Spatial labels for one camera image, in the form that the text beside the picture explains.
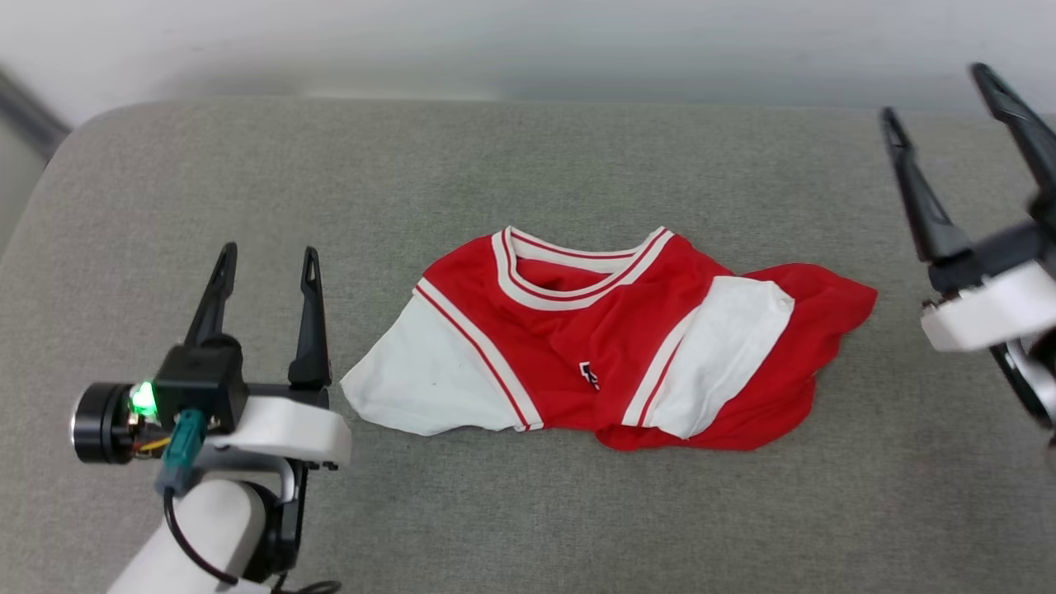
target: white stripe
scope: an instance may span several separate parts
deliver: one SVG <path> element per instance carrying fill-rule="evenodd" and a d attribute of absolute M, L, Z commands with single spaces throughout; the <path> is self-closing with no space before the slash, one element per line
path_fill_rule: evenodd
<path fill-rule="evenodd" d="M 643 425 L 683 440 L 708 429 L 770 355 L 794 308 L 774 282 L 716 277 Z"/>
<path fill-rule="evenodd" d="M 569 249 L 567 247 L 554 245 L 548 241 L 543 241 L 538 237 L 528 235 L 514 227 L 507 227 L 506 234 L 509 238 L 508 241 L 511 248 L 510 253 L 522 258 L 553 262 L 554 264 L 562 264 L 595 273 L 616 273 L 626 268 L 628 264 L 634 262 L 635 257 L 638 256 L 642 248 L 648 245 L 648 243 L 653 241 L 653 238 L 663 233 L 663 227 L 658 228 L 649 234 L 649 236 L 645 238 L 645 241 L 639 245 L 631 247 L 630 249 L 622 249 L 620 252 L 584 252 L 581 249 Z M 527 241 L 522 240 L 522 237 L 544 245 L 545 247 L 528 243 Z"/>
<path fill-rule="evenodd" d="M 660 380 L 660 374 L 663 373 L 663 368 L 671 360 L 672 355 L 675 353 L 675 349 L 678 348 L 678 344 L 682 340 L 682 336 L 685 335 L 685 329 L 690 327 L 690 322 L 693 320 L 693 316 L 697 314 L 697 310 L 700 307 L 696 307 L 689 314 L 685 315 L 675 328 L 667 333 L 667 336 L 660 344 L 660 348 L 657 353 L 653 356 L 653 363 L 649 364 L 648 369 L 645 370 L 645 375 L 642 376 L 642 382 L 638 385 L 638 390 L 635 391 L 635 396 L 630 398 L 630 404 L 627 405 L 627 410 L 623 413 L 623 425 L 628 427 L 638 426 L 638 420 L 642 417 L 642 408 L 645 407 L 645 403 L 649 400 L 649 394 L 653 393 L 654 388 L 657 387 L 657 382 Z"/>
<path fill-rule="evenodd" d="M 663 248 L 667 244 L 667 241 L 671 240 L 672 237 L 674 237 L 673 233 L 663 228 L 657 229 L 656 233 L 660 234 L 659 237 L 656 238 L 650 237 L 648 240 L 653 241 L 654 239 L 656 239 L 656 242 L 653 243 L 653 245 L 642 254 L 641 260 L 639 260 L 634 267 L 628 270 L 627 274 L 623 278 L 621 278 L 619 282 L 611 283 L 604 291 L 600 291 L 597 294 L 591 295 L 589 297 L 583 297 L 580 299 L 571 299 L 571 300 L 560 300 L 560 301 L 532 295 L 531 293 L 528 293 L 527 291 L 521 289 L 520 286 L 517 286 L 517 284 L 513 282 L 511 275 L 515 275 L 516 271 L 511 268 L 514 267 L 516 264 L 515 262 L 511 262 L 510 260 L 507 259 L 506 249 L 504 248 L 504 244 L 506 244 L 507 241 L 504 238 L 504 236 L 508 234 L 497 233 L 491 236 L 491 245 L 492 249 L 495 252 L 495 264 L 496 267 L 498 268 L 498 286 L 499 289 L 503 290 L 504 293 L 506 293 L 507 296 L 509 296 L 517 303 L 521 303 L 522 305 L 526 305 L 528 308 L 532 308 L 534 310 L 542 310 L 548 312 L 562 312 L 569 310 L 579 310 L 592 305 L 599 299 L 608 295 L 616 287 L 635 282 L 636 280 L 638 280 L 640 276 L 642 276 L 642 274 L 645 273 L 645 271 L 649 268 L 649 266 L 653 265 L 653 262 L 656 261 L 657 257 L 659 257 L 660 254 L 663 252 Z M 506 244 L 506 248 L 512 248 L 512 246 Z M 515 259 L 515 258 L 516 254 L 511 252 L 510 259 Z M 583 266 L 579 264 L 577 264 L 576 267 L 583 268 Z M 522 284 L 531 286 L 531 284 L 528 281 L 524 280 L 520 276 L 517 278 Z M 546 295 L 552 295 L 554 297 L 563 297 L 563 296 L 574 296 L 578 293 L 582 294 L 585 292 L 593 291 L 598 285 L 605 284 L 606 282 L 609 282 L 608 279 L 593 286 L 571 292 L 547 291 L 536 286 L 531 286 L 531 289 L 533 291 Z"/>
<path fill-rule="evenodd" d="M 521 426 L 514 427 L 513 430 L 516 431 L 516 432 L 518 432 L 518 433 L 524 433 L 525 431 L 534 431 L 535 429 L 542 429 L 542 428 L 543 428 L 543 424 L 542 423 L 533 423 L 533 424 L 527 425 L 527 426 L 526 425 L 521 425 Z"/>
<path fill-rule="evenodd" d="M 418 281 L 418 287 L 421 287 L 423 293 L 429 296 L 430 299 L 436 302 L 436 305 L 446 314 L 451 316 L 451 319 L 455 320 L 469 337 L 480 347 L 484 352 L 484 356 L 491 364 L 491 367 L 495 370 L 495 373 L 503 379 L 506 384 L 506 388 L 509 389 L 510 395 L 513 396 L 513 401 L 517 403 L 517 408 L 521 409 L 521 414 L 524 415 L 525 422 L 528 423 L 529 429 L 540 429 L 543 427 L 543 419 L 540 416 L 539 411 L 535 410 L 535 404 L 532 402 L 531 396 L 525 390 L 524 386 L 521 385 L 521 380 L 517 379 L 513 370 L 510 369 L 509 364 L 506 363 L 506 358 L 495 347 L 495 344 L 488 338 L 480 329 L 476 327 L 472 321 L 463 314 L 458 308 L 455 307 L 447 297 L 433 283 L 429 282 L 425 278 Z M 498 382 L 495 382 L 496 389 L 502 394 L 506 394 L 502 386 L 498 386 Z"/>

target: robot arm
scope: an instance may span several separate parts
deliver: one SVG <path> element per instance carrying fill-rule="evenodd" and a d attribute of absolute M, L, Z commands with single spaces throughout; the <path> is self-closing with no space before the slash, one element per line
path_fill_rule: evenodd
<path fill-rule="evenodd" d="M 309 472 L 336 470 L 352 435 L 329 410 L 332 375 L 316 250 L 305 250 L 304 307 L 287 385 L 247 384 L 242 348 L 223 333 L 237 247 L 224 246 L 183 344 L 139 385 L 93 384 L 71 423 L 78 458 L 126 464 L 161 459 L 164 521 L 110 589 L 113 594 L 282 592 L 261 584 L 297 561 Z M 280 493 L 216 470 L 275 474 Z M 336 592 L 319 582 L 303 592 Z"/>
<path fill-rule="evenodd" d="M 921 326 L 939 351 L 988 349 L 1027 412 L 1056 422 L 1056 134 L 987 66 L 973 78 L 995 119 L 1004 123 L 1038 192 L 1031 219 L 973 242 L 950 221 L 917 166 L 916 149 L 891 108 L 881 113 L 918 258 L 937 299 Z M 1030 350 L 1023 339 L 1040 334 Z"/>

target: red and white stripe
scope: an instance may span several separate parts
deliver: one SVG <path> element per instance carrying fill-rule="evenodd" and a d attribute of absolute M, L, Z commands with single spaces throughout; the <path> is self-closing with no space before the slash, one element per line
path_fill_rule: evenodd
<path fill-rule="evenodd" d="M 660 227 L 644 242 L 622 252 L 582 252 L 569 249 L 513 227 L 491 238 L 498 270 L 498 286 L 514 301 L 543 311 L 568 311 L 589 307 L 618 286 L 630 284 L 648 270 L 674 237 Z M 536 286 L 517 273 L 517 258 L 541 260 L 584 271 L 607 274 L 601 281 L 576 291 L 553 291 Z"/>
<path fill-rule="evenodd" d="M 667 333 L 663 342 L 660 344 L 660 348 L 657 349 L 656 354 L 653 356 L 653 361 L 649 364 L 648 369 L 645 370 L 645 375 L 642 376 L 642 380 L 638 384 L 638 389 L 635 390 L 635 395 L 630 398 L 630 404 L 627 405 L 627 410 L 623 413 L 623 425 L 628 427 L 650 426 L 646 425 L 646 422 L 653 408 L 656 407 L 657 392 L 660 390 L 660 386 L 663 385 L 663 380 L 667 376 L 667 370 L 671 368 L 671 361 L 675 359 L 675 353 L 678 352 L 678 346 L 681 344 L 686 329 L 690 328 L 690 323 L 693 321 L 694 316 L 697 315 L 697 310 L 699 309 L 699 307 L 694 308 L 693 311 L 686 314 Z"/>
<path fill-rule="evenodd" d="M 488 338 L 479 328 L 476 327 L 465 314 L 463 314 L 454 303 L 433 283 L 425 278 L 418 281 L 414 287 L 414 294 L 420 296 L 429 302 L 436 311 L 442 315 L 473 346 L 480 355 L 485 365 L 491 371 L 499 391 L 509 398 L 510 406 L 516 412 L 521 426 L 515 427 L 518 431 L 534 430 L 543 428 L 543 419 L 532 403 L 531 396 L 522 386 L 515 373 L 506 363 L 506 358 L 495 347 L 495 344 Z"/>

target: gray fabric surface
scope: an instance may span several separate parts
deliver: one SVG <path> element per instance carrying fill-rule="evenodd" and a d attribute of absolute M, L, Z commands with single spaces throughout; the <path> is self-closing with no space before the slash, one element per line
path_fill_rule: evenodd
<path fill-rule="evenodd" d="M 977 237 L 1032 184 L 1003 129 L 907 114 Z M 227 329 L 283 378 L 318 247 L 343 374 L 434 259 L 514 224 L 585 249 L 658 225 L 735 271 L 816 262 L 880 291 L 811 416 L 758 451 L 587 433 L 419 438 L 355 419 L 309 485 L 293 584 L 346 592 L 1052 592 L 1056 478 L 984 354 L 931 351 L 929 296 L 864 111 L 228 99 L 97 118 L 0 261 L 0 591 L 99 592 L 161 520 L 155 467 L 67 442 L 92 380 L 150 375 L 239 242 Z"/>
<path fill-rule="evenodd" d="M 0 114 L 0 256 L 43 171 L 44 159 Z"/>

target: white wall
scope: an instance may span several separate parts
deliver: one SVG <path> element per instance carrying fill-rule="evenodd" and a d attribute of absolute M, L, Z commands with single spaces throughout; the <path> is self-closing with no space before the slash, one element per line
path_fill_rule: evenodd
<path fill-rule="evenodd" d="M 1056 110 L 1054 0 L 0 0 L 0 68 L 70 124 L 215 93 Z"/>

